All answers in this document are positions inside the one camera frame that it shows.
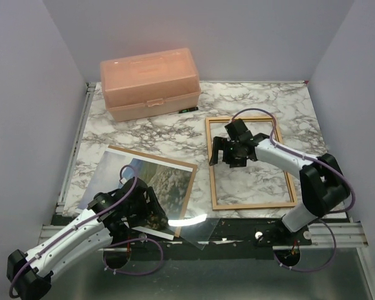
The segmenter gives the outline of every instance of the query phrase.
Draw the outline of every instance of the wire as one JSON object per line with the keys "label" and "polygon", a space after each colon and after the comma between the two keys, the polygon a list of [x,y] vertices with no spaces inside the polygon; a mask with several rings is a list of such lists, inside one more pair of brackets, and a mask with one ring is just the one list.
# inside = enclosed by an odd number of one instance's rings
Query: wire
{"label": "wire", "polygon": [[271,141],[272,145],[274,145],[275,147],[279,148],[280,150],[283,150],[283,151],[285,151],[289,154],[292,154],[292,155],[294,155],[298,158],[307,159],[309,161],[312,161],[314,163],[317,163],[317,164],[321,165],[323,168],[330,170],[333,174],[335,174],[337,177],[339,177],[339,179],[346,184],[346,186],[349,188],[349,190],[351,192],[350,205],[348,207],[344,208],[344,209],[340,209],[340,210],[337,210],[337,211],[330,211],[328,214],[345,213],[346,211],[349,211],[350,209],[353,208],[354,204],[356,203],[356,193],[354,192],[354,188],[351,185],[351,183],[339,171],[335,170],[333,167],[329,166],[325,162],[322,162],[322,161],[320,161],[316,158],[313,158],[313,157],[309,157],[305,153],[301,153],[301,152],[289,149],[287,147],[284,147],[282,144],[276,142],[273,138],[275,130],[276,130],[276,118],[274,117],[273,114],[271,114],[269,111],[266,111],[265,109],[261,109],[261,108],[246,108],[246,109],[243,109],[242,111],[239,111],[237,114],[235,114],[232,117],[231,121],[234,121],[235,118],[238,115],[240,115],[241,113],[243,113],[245,111],[261,111],[262,113],[267,114],[268,116],[270,116],[272,118],[272,130],[271,130],[271,133],[269,135],[269,140]]}
{"label": "wire", "polygon": [[126,168],[131,168],[133,170],[133,173],[134,173],[134,181],[133,181],[132,186],[129,189],[129,191],[120,200],[115,202],[112,206],[109,206],[105,210],[95,214],[94,216],[91,216],[91,217],[87,218],[86,220],[81,221],[80,223],[76,224],[74,228],[71,228],[71,229],[67,230],[66,232],[64,232],[62,235],[57,237],[53,242],[51,242],[45,248],[43,248],[42,251],[38,252],[34,257],[32,257],[28,262],[26,262],[26,264],[23,265],[21,269],[19,269],[19,271],[17,272],[17,274],[15,274],[14,278],[11,281],[11,285],[10,285],[10,289],[9,289],[9,296],[10,296],[11,299],[19,298],[19,295],[14,295],[14,293],[13,293],[15,283],[17,282],[17,280],[19,279],[21,274],[26,270],[27,267],[29,267],[34,261],[37,261],[38,259],[40,259],[41,256],[44,253],[46,253],[49,249],[51,249],[53,246],[55,246],[59,241],[63,240],[66,236],[68,236],[68,234],[72,233],[75,230],[78,230],[81,226],[83,226],[86,223],[92,221],[93,219],[97,219],[98,217],[102,216],[103,214],[106,214],[107,212],[109,212],[110,210],[112,210],[116,206],[118,206],[121,202],[123,202],[127,197],[129,197],[129,195],[132,193],[133,189],[136,187],[136,183],[138,181],[138,172],[136,171],[136,169],[133,166],[131,166],[130,164],[127,164],[127,165],[125,165],[121,168],[120,174],[122,174],[122,172]]}
{"label": "wire", "polygon": [[318,272],[320,270],[323,270],[323,269],[325,269],[326,267],[329,267],[332,264],[334,258],[336,257],[336,248],[337,248],[336,247],[336,238],[335,238],[335,235],[334,235],[332,229],[329,227],[328,224],[326,224],[323,220],[318,220],[318,221],[323,223],[326,226],[327,230],[329,230],[329,232],[331,233],[332,240],[333,240],[333,253],[332,253],[331,257],[327,260],[327,262],[325,262],[321,267],[316,267],[314,269],[300,269],[298,267],[288,267],[288,266],[284,265],[283,263],[281,263],[279,258],[274,253],[274,258],[279,263],[280,267],[282,267],[284,269],[288,269],[290,271],[294,271],[294,272],[312,273],[312,272]]}
{"label": "wire", "polygon": [[105,271],[110,270],[110,271],[114,272],[114,275],[115,275],[115,273],[119,273],[119,274],[131,275],[131,276],[144,276],[144,275],[152,274],[152,273],[156,272],[159,268],[161,268],[161,266],[163,265],[163,262],[164,262],[164,251],[163,251],[161,245],[153,239],[149,239],[147,237],[146,238],[128,239],[126,241],[118,242],[116,244],[113,244],[113,245],[111,245],[111,247],[117,247],[117,246],[120,246],[120,245],[123,245],[123,244],[127,244],[127,243],[129,244],[129,243],[136,242],[136,241],[152,242],[152,243],[156,244],[156,246],[160,250],[160,260],[158,262],[158,265],[154,269],[152,269],[150,271],[146,271],[146,272],[127,272],[127,271],[122,271],[122,270],[118,270],[118,269],[111,269],[107,264],[106,257],[103,255],[102,261],[105,265],[104,270]]}

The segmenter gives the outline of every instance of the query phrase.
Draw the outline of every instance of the translucent orange box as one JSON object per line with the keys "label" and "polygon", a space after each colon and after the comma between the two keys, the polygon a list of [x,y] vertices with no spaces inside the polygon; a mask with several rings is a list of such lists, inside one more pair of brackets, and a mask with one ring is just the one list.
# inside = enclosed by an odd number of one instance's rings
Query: translucent orange box
{"label": "translucent orange box", "polygon": [[103,61],[102,93],[115,121],[198,105],[199,73],[188,48]]}

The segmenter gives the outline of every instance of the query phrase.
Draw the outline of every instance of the wooden picture frame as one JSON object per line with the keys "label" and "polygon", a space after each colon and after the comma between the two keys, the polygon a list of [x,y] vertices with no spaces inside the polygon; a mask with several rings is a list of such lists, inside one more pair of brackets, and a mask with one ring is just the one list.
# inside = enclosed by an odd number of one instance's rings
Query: wooden picture frame
{"label": "wooden picture frame", "polygon": [[[240,117],[245,122],[271,122],[273,119],[269,116],[255,116],[255,117]],[[211,137],[211,128],[212,123],[228,123],[231,120],[231,117],[207,117],[206,118],[206,133],[207,133],[207,148],[208,148],[208,159],[211,159],[212,154],[212,137]],[[282,143],[281,130],[276,125],[274,139],[279,143]],[[292,208],[298,203],[296,190],[293,184],[292,176],[284,171],[284,176],[287,184],[287,190],[289,192],[289,197],[291,202],[274,202],[274,203],[264,203],[264,204],[231,204],[231,205],[219,205],[217,203],[217,194],[216,194],[216,183],[214,175],[214,167],[210,166],[210,186],[211,186],[211,201],[212,201],[212,210],[226,210],[226,209],[264,209],[264,208]]]}

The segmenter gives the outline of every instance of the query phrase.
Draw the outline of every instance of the marble tabletop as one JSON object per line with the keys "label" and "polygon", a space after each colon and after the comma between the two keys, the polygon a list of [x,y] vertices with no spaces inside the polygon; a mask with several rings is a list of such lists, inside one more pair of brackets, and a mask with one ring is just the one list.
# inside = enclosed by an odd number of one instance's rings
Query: marble tabletop
{"label": "marble tabletop", "polygon": [[[211,203],[205,118],[232,116],[245,108],[262,108],[273,113],[283,143],[309,154],[322,154],[326,146],[304,83],[220,83],[201,82],[199,110],[167,114],[128,122],[115,122],[106,111],[101,84],[97,83],[84,128],[71,183],[66,192],[64,216],[75,216],[101,156],[109,145],[133,149],[165,158],[197,164],[197,174],[187,205],[186,217],[206,213],[220,218],[280,218],[289,209],[243,209],[213,211]],[[259,115],[245,112],[242,116]],[[269,134],[271,124],[251,123],[255,134]],[[214,124],[211,135],[226,135],[223,124]],[[220,204],[289,201],[283,173],[273,166],[252,162],[247,168],[215,168]],[[300,183],[294,178],[298,201]],[[345,213],[328,218],[346,218]]]}

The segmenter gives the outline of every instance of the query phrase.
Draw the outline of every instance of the wall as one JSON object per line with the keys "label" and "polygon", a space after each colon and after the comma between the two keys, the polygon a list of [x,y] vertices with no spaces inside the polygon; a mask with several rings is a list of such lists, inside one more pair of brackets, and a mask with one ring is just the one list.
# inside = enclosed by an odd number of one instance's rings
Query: wall
{"label": "wall", "polygon": [[44,0],[87,81],[107,59],[189,47],[201,79],[309,79],[353,0]]}
{"label": "wall", "polygon": [[0,0],[0,299],[7,256],[54,211],[85,92],[43,2]]}
{"label": "wall", "polygon": [[375,0],[357,0],[317,66],[309,91],[331,152],[354,184],[375,264]]}

